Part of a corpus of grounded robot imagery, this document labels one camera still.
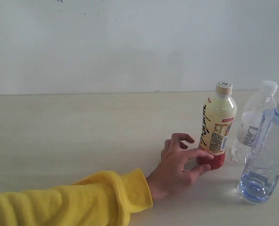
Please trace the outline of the person's bare hand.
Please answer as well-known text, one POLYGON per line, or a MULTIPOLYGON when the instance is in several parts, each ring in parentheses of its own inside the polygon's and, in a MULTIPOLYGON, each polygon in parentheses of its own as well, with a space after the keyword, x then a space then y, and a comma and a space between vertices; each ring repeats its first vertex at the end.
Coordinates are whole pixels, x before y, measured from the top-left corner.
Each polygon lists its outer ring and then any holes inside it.
POLYGON ((184 168, 190 160, 198 157, 214 159, 213 155, 204 150, 188 149, 184 141, 189 144, 194 143, 194 139, 189 134, 172 134, 171 138, 165 141, 160 163, 146 178, 154 202, 184 192, 200 176, 211 170, 208 164, 195 166, 191 170, 184 168))

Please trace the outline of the yellow sleeved forearm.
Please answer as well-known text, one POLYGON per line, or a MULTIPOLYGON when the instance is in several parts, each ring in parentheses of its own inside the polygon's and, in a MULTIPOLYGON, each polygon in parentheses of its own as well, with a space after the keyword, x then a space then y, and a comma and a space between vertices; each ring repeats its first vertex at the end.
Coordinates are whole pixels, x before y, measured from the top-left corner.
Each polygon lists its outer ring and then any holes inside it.
POLYGON ((0 193, 0 226, 126 226, 152 206, 140 169, 101 171, 70 186, 0 193))

